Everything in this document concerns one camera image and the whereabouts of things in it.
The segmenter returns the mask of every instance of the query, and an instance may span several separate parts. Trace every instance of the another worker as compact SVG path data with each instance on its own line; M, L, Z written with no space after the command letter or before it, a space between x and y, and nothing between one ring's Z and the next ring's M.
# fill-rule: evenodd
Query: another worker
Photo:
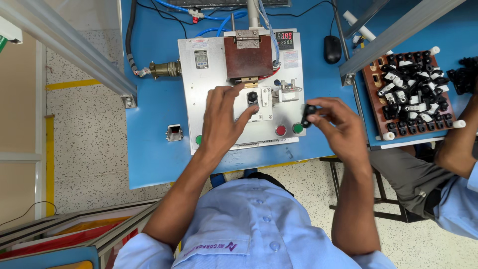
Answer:
M372 151L370 162L410 212L454 234L478 239L478 166L472 154L478 131L477 93L460 119L466 127L448 131L435 163L415 158L413 147Z
M232 180L199 198L208 176L259 109L249 107L234 122L234 99L243 87L209 91L201 146L142 233L119 251L115 268L395 268L380 252L362 123L340 99L307 101L322 107L307 119L345 166L332 242L311 226L291 194L264 179Z

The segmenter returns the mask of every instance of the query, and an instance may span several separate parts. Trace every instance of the parts tray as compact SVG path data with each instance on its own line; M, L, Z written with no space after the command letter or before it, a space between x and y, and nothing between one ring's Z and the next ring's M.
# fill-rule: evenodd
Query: parts tray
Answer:
M430 59L432 60L431 62L432 66L439 67L439 65L436 63L435 56L430 56ZM379 57L377 60L373 61L371 65L368 65L362 69L362 74L365 79L365 85L367 86L367 92L369 93L370 103L372 105L373 114L375 116L375 121L377 123L377 128L379 130L381 140L383 140L382 135L384 133L389 132L387 128L387 123L397 123L400 121L400 119L389 120L389 121L385 119L385 116L383 115L382 107L384 105L387 105L387 100L385 99L385 96L380 97L377 95L377 91L387 85L386 84L387 82L383 80L383 74L385 74L385 72L383 72L380 69L381 66L384 64L389 64L387 60L387 55L383 55ZM451 107L450 99L448 97L448 92L442 93L442 96L446 98L446 102L448 103L448 109L445 112L440 111L440 114L444 115L444 114L450 113L453 116L452 121L456 121L455 113L453 112L453 108ZM417 132L414 135L426 134L430 132L436 132L436 131L442 131L442 130L448 130L448 129L453 129L453 128L447 128L445 126L445 128L441 130L438 130L437 128L435 128L434 131L429 131L428 129L426 129L424 133ZM411 134L407 129L406 135L398 135L397 137L395 137L395 139L401 138L401 137L408 137L411 135L413 134Z

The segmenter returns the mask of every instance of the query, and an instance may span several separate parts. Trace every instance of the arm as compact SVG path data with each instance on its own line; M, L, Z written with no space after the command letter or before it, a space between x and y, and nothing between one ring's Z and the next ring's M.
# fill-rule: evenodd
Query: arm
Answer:
M380 251L373 213L372 168L362 122L340 99L323 97L307 103L322 107L307 120L324 133L345 166L332 222L332 243L350 256Z
M244 84L223 86L207 94L202 143L176 183L151 216L143 233L168 244L172 250L186 233L204 184L244 131L258 109L251 106L234 122L232 106Z
M471 96L459 119L467 125L448 130L442 147L435 156L435 164L468 179L477 160L472 150L478 130L478 93Z

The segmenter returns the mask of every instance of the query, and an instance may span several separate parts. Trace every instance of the speckled floor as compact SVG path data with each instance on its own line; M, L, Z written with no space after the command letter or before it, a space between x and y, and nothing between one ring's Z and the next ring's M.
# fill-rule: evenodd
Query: speckled floor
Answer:
M82 33L95 48L123 70L117 30ZM91 79L47 50L47 84ZM103 85L47 92L47 110L55 114L55 204L59 213L77 212L162 197L170 184L129 190L126 117L120 98ZM343 167L337 166L339 176ZM278 179L310 214L312 225L330 236L336 204L328 163L317 159L261 172ZM242 172L226 175L239 178ZM395 197L384 180L387 196ZM211 189L208 181L203 193ZM376 205L376 211L400 213L398 206ZM439 228L433 221L413 224L377 218L382 251L400 269L478 268L478 241Z

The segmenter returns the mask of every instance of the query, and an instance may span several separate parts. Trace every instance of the computer mouse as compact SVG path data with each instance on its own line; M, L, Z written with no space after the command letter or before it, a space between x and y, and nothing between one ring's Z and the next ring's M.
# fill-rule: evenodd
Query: computer mouse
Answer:
M324 37L324 59L328 64L337 63L342 57L340 39L333 35Z

